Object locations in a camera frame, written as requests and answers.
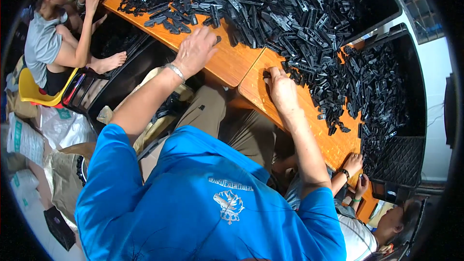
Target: black shorts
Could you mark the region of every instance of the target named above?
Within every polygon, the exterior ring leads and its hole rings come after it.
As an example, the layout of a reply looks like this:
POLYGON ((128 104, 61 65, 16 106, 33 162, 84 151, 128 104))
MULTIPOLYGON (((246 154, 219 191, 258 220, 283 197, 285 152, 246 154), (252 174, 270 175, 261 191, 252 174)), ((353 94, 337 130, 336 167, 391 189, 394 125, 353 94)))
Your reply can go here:
POLYGON ((73 70, 73 68, 67 68, 64 72, 50 72, 47 69, 47 83, 43 87, 47 95, 55 96, 59 91, 63 90, 73 70))

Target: cable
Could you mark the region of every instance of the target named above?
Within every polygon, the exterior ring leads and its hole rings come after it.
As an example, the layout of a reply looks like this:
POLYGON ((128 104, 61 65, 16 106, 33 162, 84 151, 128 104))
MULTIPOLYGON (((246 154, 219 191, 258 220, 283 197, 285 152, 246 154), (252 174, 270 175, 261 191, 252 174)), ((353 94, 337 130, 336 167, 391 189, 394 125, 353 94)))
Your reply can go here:
POLYGON ((443 101, 442 103, 440 103, 440 104, 433 105, 432 107, 429 107, 429 108, 427 109, 427 111, 430 110, 430 109, 432 109, 432 108, 434 108, 434 107, 437 107, 437 106, 441 106, 440 108, 444 107, 444 101, 443 101))
POLYGON ((438 116, 437 118, 433 119, 432 123, 430 123, 429 125, 427 125, 427 127, 429 127, 430 125, 432 125, 433 123, 435 123, 435 120, 437 120, 438 118, 442 117, 443 115, 444 115, 444 113, 441 114, 440 116, 438 116))

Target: black bag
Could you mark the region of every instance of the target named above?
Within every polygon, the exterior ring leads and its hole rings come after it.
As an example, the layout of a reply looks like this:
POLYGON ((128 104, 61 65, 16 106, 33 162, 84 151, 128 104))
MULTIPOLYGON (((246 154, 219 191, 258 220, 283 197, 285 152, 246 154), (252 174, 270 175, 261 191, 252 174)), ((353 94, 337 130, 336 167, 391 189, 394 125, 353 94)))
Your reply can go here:
POLYGON ((50 233, 67 251, 76 243, 76 235, 55 206, 43 211, 50 233))

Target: bracelet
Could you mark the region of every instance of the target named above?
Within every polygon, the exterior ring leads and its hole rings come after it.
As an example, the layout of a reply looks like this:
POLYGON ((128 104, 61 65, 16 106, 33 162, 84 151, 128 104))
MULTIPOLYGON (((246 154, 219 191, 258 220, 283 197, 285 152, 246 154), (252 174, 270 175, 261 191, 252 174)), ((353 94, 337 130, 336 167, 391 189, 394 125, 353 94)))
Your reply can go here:
POLYGON ((78 9, 83 9, 85 7, 85 0, 84 3, 80 3, 79 0, 76 0, 76 7, 78 9))
POLYGON ((346 177, 347 177, 347 181, 349 181, 349 173, 348 173, 348 171, 347 171, 346 169, 340 168, 340 169, 338 170, 338 172, 343 172, 343 173, 346 175, 346 177))
POLYGON ((170 68, 174 73, 177 74, 177 76, 179 76, 182 79, 182 84, 185 84, 184 74, 181 72, 181 70, 179 70, 178 67, 171 63, 164 65, 164 67, 170 68))

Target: wooden table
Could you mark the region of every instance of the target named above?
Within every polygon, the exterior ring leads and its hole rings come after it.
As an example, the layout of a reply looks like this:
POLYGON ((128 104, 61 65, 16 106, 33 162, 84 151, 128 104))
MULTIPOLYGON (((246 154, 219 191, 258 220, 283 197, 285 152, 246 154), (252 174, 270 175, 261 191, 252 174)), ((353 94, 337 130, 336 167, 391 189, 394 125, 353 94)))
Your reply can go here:
MULTIPOLYGON (((263 71, 269 70, 270 67, 277 66, 281 68, 282 58, 270 49, 264 49, 250 71, 239 85, 239 93, 244 96, 257 111, 263 113, 279 128, 284 130, 282 120, 277 113, 277 109, 272 103, 266 90, 266 84, 263 81, 263 71)), ((321 114, 315 108, 311 100, 308 87, 297 86, 298 102, 303 108, 306 119, 309 122, 311 130, 314 132, 316 141, 321 148, 322 155, 326 164, 333 170, 337 170, 344 163, 346 157, 351 153, 360 153, 361 140, 358 138, 358 124, 361 123, 361 114, 357 119, 353 119, 348 112, 343 113, 340 121, 345 127, 351 129, 348 133, 342 133, 338 128, 334 135, 328 135, 328 127, 325 120, 318 120, 317 115, 321 114)), ((356 173, 348 181, 352 187, 356 186, 358 174, 356 173)), ((363 201, 358 209, 358 217, 365 223, 369 220, 378 200, 372 198, 372 188, 363 196, 363 201)))
MULTIPOLYGON (((152 28, 145 27, 143 24, 149 19, 149 14, 146 13, 143 16, 135 17, 132 14, 118 11, 117 9, 120 3, 121 0, 104 0, 103 5, 173 50, 178 51, 181 42, 188 36, 188 34, 185 33, 173 35, 166 30, 162 24, 155 25, 152 28)), ((201 23, 207 18, 204 15, 196 16, 199 24, 195 26, 189 25, 192 31, 202 27, 203 25, 201 23)), ((211 61, 206 64, 204 71, 207 75, 212 75, 225 87, 235 88, 245 77, 250 67, 258 59, 264 49, 250 49, 241 43, 233 48, 229 43, 229 37, 225 30, 226 27, 227 24, 222 19, 221 26, 213 30, 216 35, 221 36, 222 41, 217 44, 216 47, 219 50, 211 61)))
MULTIPOLYGON (((103 5, 108 10, 142 29, 171 49, 177 51, 181 42, 188 36, 188 34, 184 33, 173 35, 165 30, 162 25, 147 28, 143 24, 149 19, 148 14, 135 17, 132 14, 118 11, 120 2, 121 0, 104 0, 103 5)), ((197 18, 200 24, 195 26, 189 25, 192 31, 202 26, 201 22, 206 19, 206 16, 197 15, 197 18)), ((250 49, 243 44, 238 44, 233 48, 230 46, 225 30, 226 27, 227 24, 224 20, 221 20, 221 27, 214 29, 214 32, 218 36, 221 36, 222 41, 217 45, 219 50, 211 61, 207 63, 204 71, 226 87, 235 88, 239 86, 239 93, 252 103, 254 109, 266 115, 279 128, 283 129, 282 120, 278 116, 277 110, 266 91, 262 74, 264 69, 273 66, 281 67, 280 62, 284 59, 269 49, 250 49)), ((327 165, 334 170, 338 169, 350 152, 360 152, 361 140, 358 139, 358 123, 360 123, 361 116, 359 115, 355 120, 348 113, 344 113, 340 117, 340 121, 346 127, 350 128, 351 132, 342 133, 338 129, 334 135, 329 136, 325 120, 317 120, 317 115, 320 113, 317 112, 317 108, 312 104, 308 88, 298 86, 297 92, 299 103, 305 110, 306 118, 311 130, 315 134, 327 165)), ((356 182, 357 177, 353 176, 348 183, 351 186, 355 186, 356 182)), ((363 222, 367 223, 378 200, 372 198, 371 188, 369 188, 365 195, 366 197, 363 198, 364 200, 358 209, 358 216, 363 222)))

